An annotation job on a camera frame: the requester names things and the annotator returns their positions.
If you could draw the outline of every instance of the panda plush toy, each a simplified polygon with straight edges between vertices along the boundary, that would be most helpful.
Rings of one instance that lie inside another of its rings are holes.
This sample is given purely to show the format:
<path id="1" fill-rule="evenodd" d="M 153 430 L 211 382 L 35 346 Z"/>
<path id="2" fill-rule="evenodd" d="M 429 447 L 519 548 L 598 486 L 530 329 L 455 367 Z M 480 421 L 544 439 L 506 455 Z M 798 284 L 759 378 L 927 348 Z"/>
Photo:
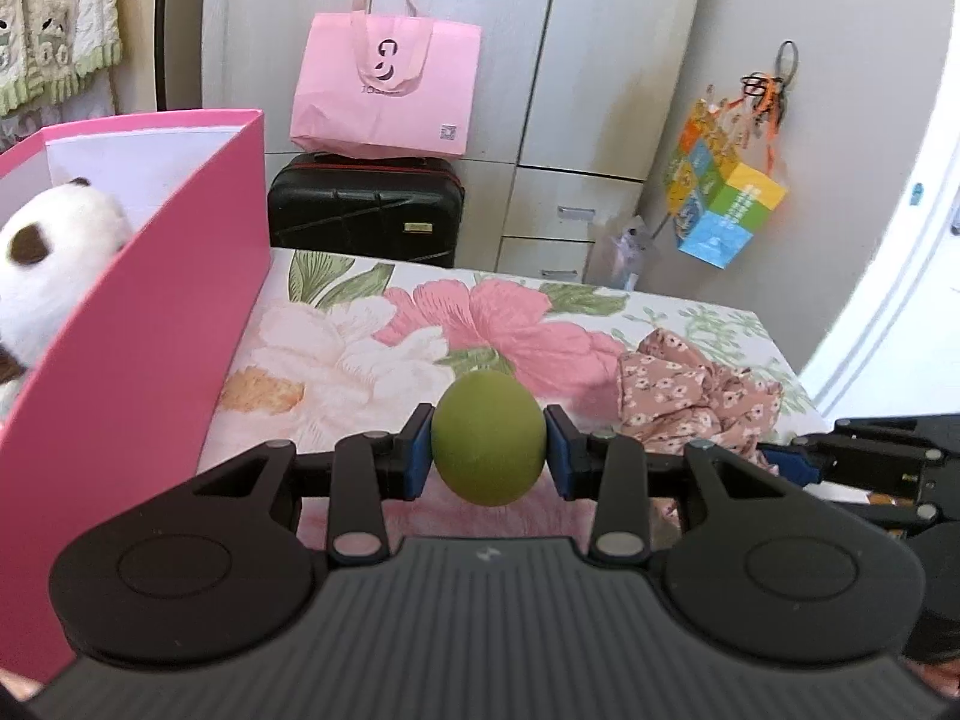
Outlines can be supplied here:
<path id="1" fill-rule="evenodd" d="M 85 178 L 42 191 L 0 229 L 0 420 L 132 234 L 116 200 Z"/>

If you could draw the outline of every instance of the green egg-shaped object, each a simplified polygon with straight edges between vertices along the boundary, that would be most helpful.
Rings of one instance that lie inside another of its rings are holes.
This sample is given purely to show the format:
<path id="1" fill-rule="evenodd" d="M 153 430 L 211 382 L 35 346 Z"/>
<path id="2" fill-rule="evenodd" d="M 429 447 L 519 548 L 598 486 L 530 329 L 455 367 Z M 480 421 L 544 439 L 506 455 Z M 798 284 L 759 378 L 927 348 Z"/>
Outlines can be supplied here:
<path id="1" fill-rule="evenodd" d="M 544 413 L 520 382 L 496 370 L 474 370 L 451 384 L 430 433 L 440 478 L 477 506 L 514 502 L 544 467 Z"/>

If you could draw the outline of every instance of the white wardrobe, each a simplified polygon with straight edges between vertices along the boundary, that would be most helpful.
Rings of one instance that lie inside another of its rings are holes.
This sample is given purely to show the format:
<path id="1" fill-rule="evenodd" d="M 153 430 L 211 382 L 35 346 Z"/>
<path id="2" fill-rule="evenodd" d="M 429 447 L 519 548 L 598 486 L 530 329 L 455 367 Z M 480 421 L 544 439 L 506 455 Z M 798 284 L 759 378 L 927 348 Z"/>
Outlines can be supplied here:
<path id="1" fill-rule="evenodd" d="M 267 180 L 296 153 L 309 25 L 351 0 L 205 0 L 203 105 L 266 113 Z M 483 28 L 457 266 L 577 281 L 592 221 L 637 203 L 696 0 L 418 0 Z M 403 0 L 373 0 L 402 12 Z"/>

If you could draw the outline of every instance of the pink tote bag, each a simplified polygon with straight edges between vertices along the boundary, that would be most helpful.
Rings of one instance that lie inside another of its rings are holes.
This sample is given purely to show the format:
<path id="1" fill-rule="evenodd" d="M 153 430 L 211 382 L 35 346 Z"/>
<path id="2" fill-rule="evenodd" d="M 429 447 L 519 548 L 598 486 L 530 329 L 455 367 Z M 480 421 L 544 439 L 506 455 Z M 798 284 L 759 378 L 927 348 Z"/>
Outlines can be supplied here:
<path id="1" fill-rule="evenodd" d="M 359 159 L 467 150 L 480 28 L 416 15 L 318 13 L 296 83 L 290 140 Z"/>

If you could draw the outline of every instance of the colorful plastic bag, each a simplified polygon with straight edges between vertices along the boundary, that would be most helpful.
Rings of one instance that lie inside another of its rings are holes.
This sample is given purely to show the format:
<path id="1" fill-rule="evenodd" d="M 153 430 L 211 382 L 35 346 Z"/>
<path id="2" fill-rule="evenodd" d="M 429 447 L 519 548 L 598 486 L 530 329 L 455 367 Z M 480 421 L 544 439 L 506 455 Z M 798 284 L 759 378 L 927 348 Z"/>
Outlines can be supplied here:
<path id="1" fill-rule="evenodd" d="M 664 175 L 678 249 L 717 268 L 731 263 L 786 195 L 770 177 L 776 111 L 767 117 L 764 172 L 745 154 L 763 103 L 739 112 L 747 108 L 744 100 L 715 106 L 697 100 Z"/>
<path id="2" fill-rule="evenodd" d="M 318 13 L 296 84 L 290 139 L 360 159 L 463 156 L 480 28 L 414 16 Z"/>

